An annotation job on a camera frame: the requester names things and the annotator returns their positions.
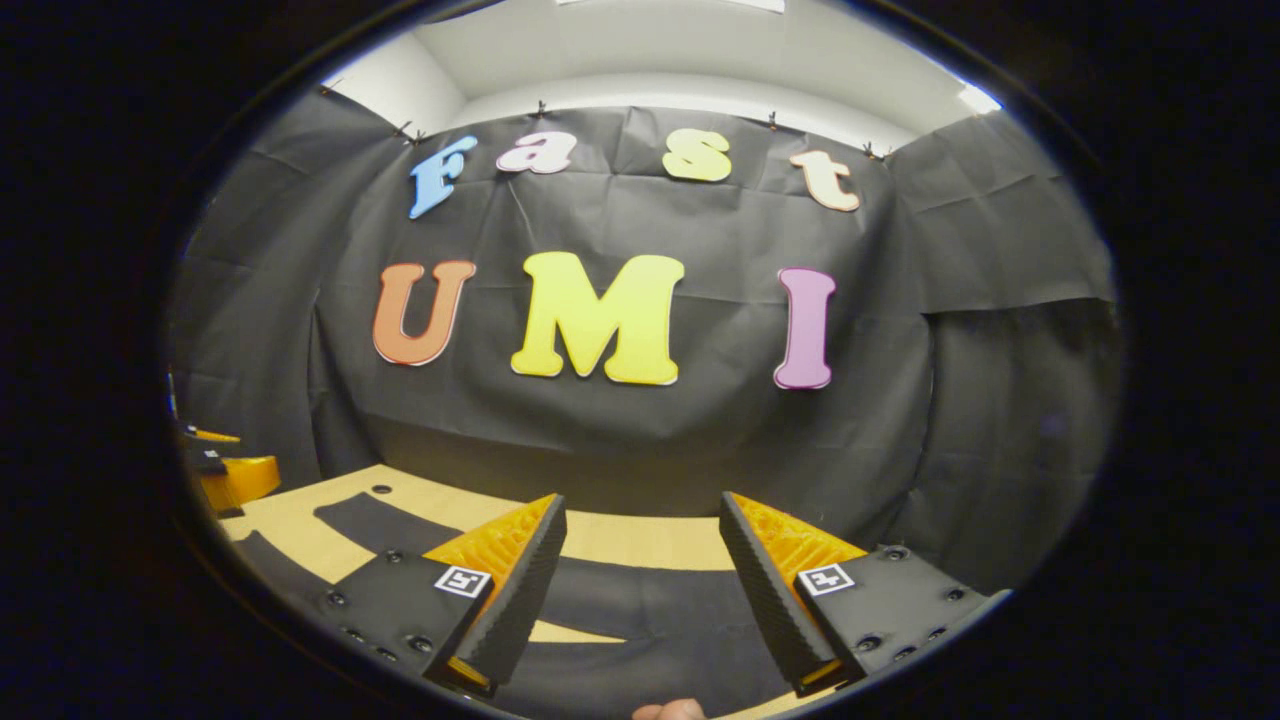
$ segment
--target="white ceiling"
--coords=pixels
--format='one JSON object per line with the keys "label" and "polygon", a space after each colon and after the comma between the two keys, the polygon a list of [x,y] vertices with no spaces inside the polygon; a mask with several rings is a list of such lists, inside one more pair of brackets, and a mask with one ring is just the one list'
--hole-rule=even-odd
{"label": "white ceiling", "polygon": [[413,35],[467,100],[566,78],[713,76],[805,92],[928,133],[969,117],[965,85],[838,0],[782,14],[723,0],[504,0]]}

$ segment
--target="letter m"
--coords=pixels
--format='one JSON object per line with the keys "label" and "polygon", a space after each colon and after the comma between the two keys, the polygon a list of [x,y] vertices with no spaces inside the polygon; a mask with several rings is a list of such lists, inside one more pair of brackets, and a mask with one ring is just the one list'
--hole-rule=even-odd
{"label": "letter m", "polygon": [[525,260],[534,278],[524,348],[511,356],[522,375],[553,378],[564,366],[556,352],[559,328],[570,361],[579,375],[595,369],[609,338],[618,348],[604,363],[604,374],[620,383],[666,386],[678,368],[667,352],[671,293],[685,266],[673,258],[637,255],[618,270],[613,284],[598,297],[582,263],[572,252],[539,252]]}

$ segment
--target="foam letter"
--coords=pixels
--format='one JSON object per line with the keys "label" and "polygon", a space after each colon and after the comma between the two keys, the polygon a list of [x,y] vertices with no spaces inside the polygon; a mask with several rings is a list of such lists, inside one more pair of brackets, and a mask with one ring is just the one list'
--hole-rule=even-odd
{"label": "foam letter", "polygon": [[620,383],[667,386],[678,368],[667,354],[671,293],[685,277],[685,265],[662,255],[627,260],[618,277],[595,296],[582,263],[572,252],[539,252],[525,260],[534,278],[525,346],[511,356],[521,375],[554,378],[564,366],[556,352],[559,327],[573,370],[591,374],[613,333],[618,350],[604,361],[604,374]]}
{"label": "foam letter", "polygon": [[724,151],[728,141],[718,132],[682,128],[667,136],[671,152],[662,156],[662,167],[672,177],[722,181],[733,169]]}
{"label": "foam letter", "polygon": [[417,178],[417,195],[413,208],[408,211],[408,219],[417,218],[453,193],[453,186],[444,181],[457,179],[462,174],[462,154],[475,147],[476,142],[479,141],[475,136],[468,135],[422,160],[410,172],[411,177]]}
{"label": "foam letter", "polygon": [[417,337],[404,334],[404,307],[413,283],[422,278],[422,265],[403,263],[383,270],[383,295],[374,313],[374,347],[388,363],[397,365],[426,365],[444,352],[453,333],[453,319],[458,311],[462,283],[476,274],[474,263],[453,260],[440,263],[431,274],[439,281],[431,320]]}
{"label": "foam letter", "polygon": [[840,181],[836,179],[836,176],[849,176],[849,165],[833,163],[831,155],[822,150],[792,155],[791,164],[804,168],[804,183],[809,186],[809,195],[823,206],[849,213],[861,204],[852,192],[840,190]]}
{"label": "foam letter", "polygon": [[818,389],[831,382],[827,366],[827,299],[836,281],[805,268],[783,268],[778,282],[787,288],[787,355],[773,372],[783,389]]}
{"label": "foam letter", "polygon": [[516,147],[498,158],[498,169],[508,173],[534,170],[558,173],[568,167],[568,151],[577,138],[567,132],[535,132],[516,141]]}

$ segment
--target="bolt hole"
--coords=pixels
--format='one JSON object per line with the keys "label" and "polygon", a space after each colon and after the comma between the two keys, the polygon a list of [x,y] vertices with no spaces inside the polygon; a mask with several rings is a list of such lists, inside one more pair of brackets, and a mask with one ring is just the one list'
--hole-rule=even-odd
{"label": "bolt hole", "polygon": [[428,652],[431,652],[431,650],[433,650],[433,648],[431,648],[431,641],[429,641],[429,639],[426,639],[426,638],[424,638],[424,637],[419,637],[419,635],[411,635],[411,637],[408,637],[408,638],[404,638],[404,642],[406,642],[406,643],[407,643],[407,644],[408,644],[408,646],[410,646],[411,648],[413,648],[413,650],[416,650],[416,651],[419,651],[419,652],[422,652],[422,653],[428,653]]}

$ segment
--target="finger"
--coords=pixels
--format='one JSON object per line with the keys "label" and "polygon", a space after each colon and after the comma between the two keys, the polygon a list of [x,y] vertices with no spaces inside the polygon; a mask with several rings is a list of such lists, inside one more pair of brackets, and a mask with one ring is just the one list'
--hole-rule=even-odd
{"label": "finger", "polygon": [[707,715],[696,700],[685,698],[668,702],[654,720],[707,720]]}
{"label": "finger", "polygon": [[662,715],[660,705],[646,705],[644,707],[637,707],[635,712],[631,714],[631,720],[658,720]]}

